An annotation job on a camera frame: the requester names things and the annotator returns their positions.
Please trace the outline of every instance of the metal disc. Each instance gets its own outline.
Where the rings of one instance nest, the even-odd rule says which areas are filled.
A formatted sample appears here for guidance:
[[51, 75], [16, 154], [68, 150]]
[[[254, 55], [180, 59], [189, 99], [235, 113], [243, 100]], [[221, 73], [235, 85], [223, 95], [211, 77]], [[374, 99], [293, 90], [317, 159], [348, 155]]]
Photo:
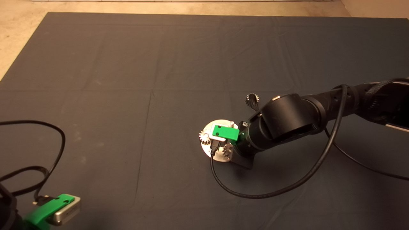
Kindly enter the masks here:
[[[226, 126], [231, 127], [231, 121], [229, 121], [229, 120], [215, 120], [215, 121], [212, 121], [212, 122], [208, 123], [208, 124], [204, 127], [203, 132], [210, 134], [211, 128], [212, 128], [213, 124], [223, 124], [223, 125], [226, 125]], [[237, 129], [238, 126], [237, 126], [236, 124], [233, 124], [233, 128]], [[214, 160], [220, 161], [220, 162], [229, 162], [229, 161], [230, 161], [229, 154], [223, 154], [223, 147], [224, 147], [224, 145], [226, 145], [226, 144], [229, 144], [229, 143], [224, 142], [224, 143], [222, 143], [222, 144], [220, 145], [219, 150], [216, 151], [216, 154], [215, 154], [214, 157], [213, 157]], [[210, 144], [203, 144], [203, 143], [201, 143], [201, 145], [202, 145], [202, 149], [203, 149], [204, 153], [205, 153], [208, 157], [210, 157], [210, 152], [211, 152]]]

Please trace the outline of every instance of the dark gray cloth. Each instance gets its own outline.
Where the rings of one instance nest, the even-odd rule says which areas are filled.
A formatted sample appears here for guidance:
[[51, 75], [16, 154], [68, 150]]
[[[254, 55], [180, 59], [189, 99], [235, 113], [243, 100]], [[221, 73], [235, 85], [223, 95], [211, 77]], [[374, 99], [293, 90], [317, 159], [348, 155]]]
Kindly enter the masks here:
[[[215, 119], [246, 120], [250, 92], [264, 104], [408, 76], [407, 19], [48, 13], [0, 82], [0, 120], [43, 120], [66, 132], [41, 191], [82, 198], [61, 230], [407, 229], [408, 182], [332, 149], [300, 188], [246, 200], [214, 181], [198, 134]], [[351, 115], [337, 141], [408, 176], [408, 137]], [[48, 128], [1, 127], [0, 174], [51, 165], [59, 143]], [[308, 136], [259, 153], [250, 171], [227, 163], [216, 171], [236, 191], [270, 192], [303, 176], [325, 143], [323, 133]], [[5, 185], [38, 180], [27, 173]], [[22, 215], [31, 201], [19, 198]]]

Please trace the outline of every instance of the black wire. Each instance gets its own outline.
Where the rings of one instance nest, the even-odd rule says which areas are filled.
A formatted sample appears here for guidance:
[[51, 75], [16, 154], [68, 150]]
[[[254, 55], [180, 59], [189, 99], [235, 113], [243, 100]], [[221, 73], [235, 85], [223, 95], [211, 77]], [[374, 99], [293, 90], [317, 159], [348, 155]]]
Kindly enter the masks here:
[[[324, 131], [325, 131], [325, 134], [326, 134], [327, 136], [329, 136], [328, 129], [325, 128]], [[384, 171], [381, 171], [381, 170], [378, 170], [378, 169], [374, 169], [374, 168], [372, 168], [372, 167], [370, 167], [370, 166], [368, 166], [368, 165], [366, 165], [366, 164], [364, 164], [364, 163], [362, 163], [362, 162], [356, 160], [355, 158], [353, 158], [352, 156], [350, 156], [349, 154], [347, 154], [343, 149], [341, 149], [341, 147], [339, 147], [339, 145], [338, 145], [337, 143], [335, 143], [335, 142], [333, 142], [333, 146], [335, 146], [335, 148], [337, 148], [341, 153], [343, 153], [346, 157], [348, 157], [349, 159], [351, 159], [353, 162], [359, 164], [360, 166], [362, 166], [362, 167], [364, 167], [364, 168], [366, 168], [366, 169], [369, 169], [369, 170], [371, 170], [371, 171], [373, 171], [373, 172], [375, 172], [375, 173], [379, 173], [379, 174], [382, 174], [382, 175], [385, 175], [385, 176], [390, 176], [390, 177], [393, 177], [393, 178], [396, 178], [396, 179], [409, 180], [409, 177], [400, 176], [400, 175], [396, 175], [396, 174], [384, 172]]]
[[[60, 135], [61, 135], [61, 146], [60, 146], [60, 151], [59, 151], [59, 153], [58, 153], [58, 155], [57, 155], [57, 158], [55, 159], [55, 161], [54, 161], [53, 165], [51, 166], [50, 170], [48, 170], [48, 173], [44, 174], [44, 179], [43, 179], [40, 183], [34, 185], [34, 186], [37, 186], [36, 191], [34, 192], [34, 200], [35, 200], [35, 201], [38, 201], [38, 198], [39, 198], [39, 197], [38, 197], [38, 193], [40, 192], [41, 188], [44, 186], [45, 182], [47, 181], [47, 179], [49, 178], [49, 176], [51, 175], [51, 173], [54, 171], [55, 167], [57, 166], [57, 164], [58, 164], [58, 162], [60, 161], [61, 156], [62, 156], [62, 154], [63, 154], [63, 152], [64, 152], [64, 147], [65, 147], [65, 134], [64, 134], [63, 130], [61, 130], [59, 127], [57, 127], [57, 126], [55, 126], [55, 125], [53, 125], [53, 124], [47, 123], [47, 122], [42, 122], [42, 121], [36, 121], [36, 120], [16, 120], [16, 121], [0, 122], [0, 126], [3, 126], [3, 125], [13, 125], [13, 124], [38, 124], [38, 125], [43, 125], [43, 126], [47, 126], [47, 127], [50, 127], [50, 128], [52, 128], [52, 129], [56, 130], [56, 131], [59, 132]], [[14, 171], [14, 172], [12, 172], [12, 173], [10, 173], [10, 174], [15, 174], [15, 175], [16, 175], [16, 174], [18, 174], [18, 173], [21, 173], [20, 170], [23, 170], [23, 169], [16, 170], [16, 171]], [[26, 189], [22, 189], [22, 190], [16, 191], [16, 192], [20, 192], [21, 194], [19, 193], [19, 195], [22, 195], [22, 194], [31, 192], [32, 190], [31, 190], [31, 191], [28, 191], [28, 190], [30, 190], [30, 188], [32, 188], [32, 187], [33, 187], [33, 186], [31, 186], [31, 187], [29, 187], [29, 188], [26, 188]]]
[[32, 192], [32, 191], [38, 189], [38, 188], [42, 185], [43, 181], [46, 179], [47, 175], [49, 174], [49, 172], [48, 172], [48, 170], [47, 170], [46, 168], [41, 167], [41, 166], [29, 166], [29, 167], [25, 167], [25, 168], [22, 168], [22, 169], [13, 171], [13, 172], [11, 172], [11, 173], [9, 173], [9, 174], [7, 174], [7, 175], [4, 175], [4, 176], [0, 177], [0, 182], [3, 181], [3, 180], [7, 180], [7, 179], [9, 179], [9, 178], [11, 178], [11, 177], [13, 177], [13, 176], [15, 176], [15, 175], [17, 175], [17, 174], [22, 173], [22, 172], [31, 171], [31, 170], [39, 171], [39, 172], [43, 173], [43, 175], [44, 175], [43, 180], [40, 181], [39, 183], [33, 185], [33, 186], [28, 187], [28, 188], [24, 188], [24, 189], [21, 189], [21, 190], [17, 190], [17, 191], [11, 192], [11, 194], [12, 194], [13, 196], [21, 196], [21, 195], [23, 195], [23, 194]]
[[329, 150], [331, 149], [331, 146], [334, 142], [335, 136], [338, 133], [338, 129], [339, 126], [341, 124], [341, 120], [342, 120], [342, 115], [344, 113], [344, 109], [345, 109], [345, 102], [346, 102], [346, 94], [347, 94], [347, 86], [342, 84], [342, 97], [341, 97], [341, 104], [339, 106], [339, 110], [338, 110], [338, 114], [337, 114], [337, 118], [335, 119], [335, 123], [334, 123], [334, 127], [333, 130], [331, 132], [330, 137], [328, 138], [328, 142], [321, 154], [321, 156], [319, 157], [319, 159], [317, 160], [317, 162], [314, 164], [314, 166], [309, 170], [309, 172], [300, 180], [298, 180], [297, 182], [284, 187], [282, 189], [279, 189], [277, 191], [274, 192], [270, 192], [270, 193], [266, 193], [266, 194], [260, 194], [260, 195], [249, 195], [249, 194], [242, 194], [242, 193], [238, 193], [235, 192], [231, 189], [229, 189], [228, 187], [226, 187], [221, 181], [220, 179], [217, 177], [216, 172], [214, 171], [214, 165], [213, 165], [213, 157], [214, 155], [211, 156], [210, 158], [210, 167], [211, 167], [211, 172], [213, 174], [214, 179], [216, 180], [216, 182], [224, 189], [226, 190], [228, 193], [238, 196], [238, 197], [242, 197], [242, 198], [247, 198], [247, 199], [264, 199], [264, 198], [269, 198], [269, 197], [273, 197], [273, 196], [277, 196], [280, 194], [283, 194], [285, 192], [291, 191], [299, 186], [301, 186], [302, 184], [304, 184], [305, 182], [307, 182], [314, 174], [315, 172], [317, 172], [317, 170], [319, 169], [319, 167], [322, 165], [322, 163], [325, 160], [325, 157], [328, 155]]

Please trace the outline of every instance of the green plastic part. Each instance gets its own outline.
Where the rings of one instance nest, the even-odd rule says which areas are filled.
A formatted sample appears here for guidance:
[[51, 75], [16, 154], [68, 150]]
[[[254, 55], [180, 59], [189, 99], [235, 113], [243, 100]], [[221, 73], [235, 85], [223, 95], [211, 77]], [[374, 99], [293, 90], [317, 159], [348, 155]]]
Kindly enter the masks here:
[[61, 194], [54, 200], [50, 200], [38, 207], [25, 217], [25, 221], [36, 227], [38, 230], [49, 230], [50, 225], [45, 221], [49, 216], [54, 215], [58, 210], [74, 201], [74, 197]]
[[237, 141], [238, 133], [240, 131], [235, 128], [225, 127], [225, 126], [215, 126], [213, 130], [213, 136], [218, 136], [221, 138], [230, 139], [233, 142]]

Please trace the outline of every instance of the small gear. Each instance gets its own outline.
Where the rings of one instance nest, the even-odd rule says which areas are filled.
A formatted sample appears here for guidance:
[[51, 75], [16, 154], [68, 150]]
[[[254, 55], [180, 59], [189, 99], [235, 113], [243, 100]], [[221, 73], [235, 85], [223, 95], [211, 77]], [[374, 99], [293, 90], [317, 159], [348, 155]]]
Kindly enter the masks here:
[[257, 96], [257, 94], [255, 93], [249, 93], [246, 97], [246, 104], [249, 105], [250, 104], [250, 98], [251, 97], [255, 97], [256, 98], [256, 103], [258, 103], [260, 101], [260, 98]]
[[200, 142], [201, 142], [202, 144], [210, 144], [209, 135], [208, 135], [207, 133], [205, 133], [204, 131], [201, 131], [201, 132], [199, 133], [199, 139], [200, 139]]
[[225, 158], [230, 158], [232, 151], [233, 151], [233, 145], [230, 143], [225, 144], [223, 147], [223, 156]]

